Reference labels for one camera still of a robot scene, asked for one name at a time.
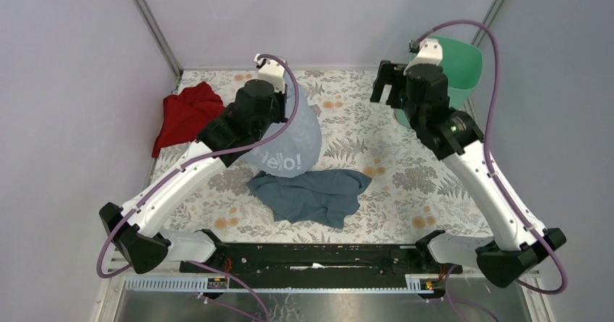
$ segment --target red wire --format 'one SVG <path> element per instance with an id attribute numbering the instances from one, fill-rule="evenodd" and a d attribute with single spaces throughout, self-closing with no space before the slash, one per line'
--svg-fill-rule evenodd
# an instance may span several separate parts
<path id="1" fill-rule="evenodd" d="M 437 282 L 443 280 L 443 276 L 445 275 L 445 264 L 442 264 L 440 267 L 440 277 L 437 279 Z"/>

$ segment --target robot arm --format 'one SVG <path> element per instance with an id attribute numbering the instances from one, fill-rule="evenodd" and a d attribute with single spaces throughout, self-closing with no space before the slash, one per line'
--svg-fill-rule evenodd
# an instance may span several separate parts
<path id="1" fill-rule="evenodd" d="M 407 65 L 382 61 L 371 102 L 379 102 L 385 85 L 391 85 L 386 104 L 402 109 L 419 140 L 462 181 L 493 233 L 493 237 L 459 237 L 435 231 L 416 246 L 426 261 L 455 263 L 479 268 L 495 285 L 506 287 L 522 273 L 547 257 L 546 251 L 523 226 L 493 181 L 484 157 L 484 135 L 463 111 L 450 108 L 447 77 L 439 67 L 443 51 L 436 39 L 414 46 L 416 57 Z M 533 228 L 553 250 L 565 243 L 560 229 L 546 229 L 524 205 L 489 157 L 502 180 Z"/>
<path id="2" fill-rule="evenodd" d="M 205 158 L 207 153 L 250 145 L 262 138 L 271 123 L 285 122 L 284 69 L 256 56 L 258 78 L 247 81 L 235 102 L 196 135 L 186 152 L 168 171 L 120 206 L 107 203 L 99 215 L 107 234 L 133 212 L 113 243 L 138 274 L 162 261 L 204 262 L 215 251 L 203 232 L 176 232 L 162 228 L 171 213 L 207 179 L 230 166 L 241 155 Z"/>

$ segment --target metal floor panel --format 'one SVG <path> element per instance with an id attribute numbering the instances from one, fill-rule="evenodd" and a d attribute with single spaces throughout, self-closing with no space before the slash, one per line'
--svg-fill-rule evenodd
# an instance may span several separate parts
<path id="1" fill-rule="evenodd" d="M 493 287 L 481 278 L 451 279 L 454 297 L 472 300 L 494 311 L 502 322 L 531 321 L 520 287 Z M 116 322 L 203 322 L 250 319 L 217 305 L 204 305 L 193 292 L 151 292 L 124 290 Z M 426 304 L 412 294 L 333 294 L 333 293 L 274 293 L 261 294 L 272 312 L 273 321 L 459 321 L 447 302 Z M 227 293 L 221 301 L 264 317 L 248 293 Z M 467 321 L 492 321 L 486 313 L 457 304 Z"/>

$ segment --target light purple wall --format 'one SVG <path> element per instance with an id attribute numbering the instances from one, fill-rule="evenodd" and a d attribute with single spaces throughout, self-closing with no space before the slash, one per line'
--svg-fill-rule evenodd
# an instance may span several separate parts
<path id="1" fill-rule="evenodd" d="M 493 0 L 147 0 L 184 68 L 253 67 L 260 53 L 295 67 L 407 60 L 407 42 L 446 20 L 482 20 Z M 470 41 L 474 29 L 449 32 Z"/>
<path id="2" fill-rule="evenodd" d="M 0 0 L 0 321 L 86 321 L 174 76 L 132 0 Z"/>
<path id="3" fill-rule="evenodd" d="M 569 288 L 550 302 L 558 322 L 614 314 L 614 0 L 507 0 L 493 25 L 501 51 L 494 155 L 524 202 L 568 243 Z M 492 49 L 472 96 L 484 124 Z M 547 288 L 560 279 L 542 266 Z"/>

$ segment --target green plastic bowl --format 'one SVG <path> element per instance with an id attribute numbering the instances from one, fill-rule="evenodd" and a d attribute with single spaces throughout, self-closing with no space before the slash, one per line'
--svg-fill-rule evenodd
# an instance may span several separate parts
<path id="1" fill-rule="evenodd" d="M 447 76 L 447 96 L 450 97 L 450 106 L 460 109 L 476 89 L 481 77 L 481 51 L 473 45 L 452 38 L 440 36 L 429 38 L 436 38 L 443 49 L 440 66 Z M 401 125 L 409 127 L 409 121 L 403 110 L 396 109 L 395 116 Z"/>

